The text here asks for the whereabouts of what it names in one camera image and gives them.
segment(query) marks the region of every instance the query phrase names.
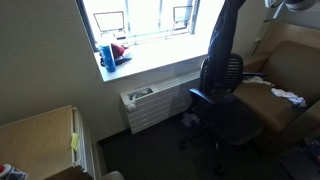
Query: chair seat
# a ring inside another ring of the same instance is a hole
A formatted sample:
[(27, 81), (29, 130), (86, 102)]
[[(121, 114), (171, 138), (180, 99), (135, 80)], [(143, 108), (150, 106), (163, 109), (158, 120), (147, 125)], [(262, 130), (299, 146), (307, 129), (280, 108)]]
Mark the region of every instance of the chair seat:
[(294, 107), (285, 98), (279, 98), (271, 92), (271, 86), (258, 83), (242, 83), (235, 90), (237, 96), (256, 114), (265, 130), (273, 137), (279, 135), (305, 108)]
[(222, 99), (215, 105), (200, 102), (193, 110), (205, 125), (233, 145), (244, 144), (262, 131), (259, 121), (238, 98), (226, 94)]

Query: window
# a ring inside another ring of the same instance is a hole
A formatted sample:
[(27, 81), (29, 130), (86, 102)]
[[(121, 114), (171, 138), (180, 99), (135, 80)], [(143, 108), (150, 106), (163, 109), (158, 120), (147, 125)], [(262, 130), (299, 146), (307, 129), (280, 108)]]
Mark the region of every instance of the window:
[(199, 0), (77, 0), (93, 49), (112, 35), (128, 45), (194, 34)]

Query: red object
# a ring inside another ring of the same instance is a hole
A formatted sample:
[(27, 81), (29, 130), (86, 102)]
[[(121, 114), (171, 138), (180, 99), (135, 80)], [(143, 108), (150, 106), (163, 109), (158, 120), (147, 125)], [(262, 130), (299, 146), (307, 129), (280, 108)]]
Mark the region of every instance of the red object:
[(111, 43), (111, 49), (113, 58), (117, 59), (118, 57), (122, 56), (124, 53), (124, 48), (118, 44)]
[(5, 168), (6, 168), (6, 167), (4, 167), (4, 165), (0, 165), (0, 173), (2, 173)]

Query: wooden desk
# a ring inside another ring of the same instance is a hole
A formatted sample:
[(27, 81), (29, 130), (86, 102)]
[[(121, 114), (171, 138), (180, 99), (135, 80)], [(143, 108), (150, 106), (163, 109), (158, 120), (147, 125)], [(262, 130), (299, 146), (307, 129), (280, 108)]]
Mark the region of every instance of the wooden desk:
[[(21, 169), (30, 180), (92, 179), (92, 150), (84, 142), (90, 137), (82, 125), (80, 114), (67, 106), (1, 126), (0, 164)], [(70, 146), (73, 133), (80, 135), (78, 152)]]

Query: blue bottle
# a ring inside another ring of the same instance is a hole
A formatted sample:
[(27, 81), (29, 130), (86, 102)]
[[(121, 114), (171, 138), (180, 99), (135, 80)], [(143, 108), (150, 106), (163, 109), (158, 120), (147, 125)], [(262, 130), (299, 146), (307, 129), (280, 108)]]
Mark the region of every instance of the blue bottle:
[(114, 62), (111, 43), (101, 43), (99, 45), (100, 53), (104, 62), (104, 65), (107, 68), (108, 72), (116, 71), (116, 64)]

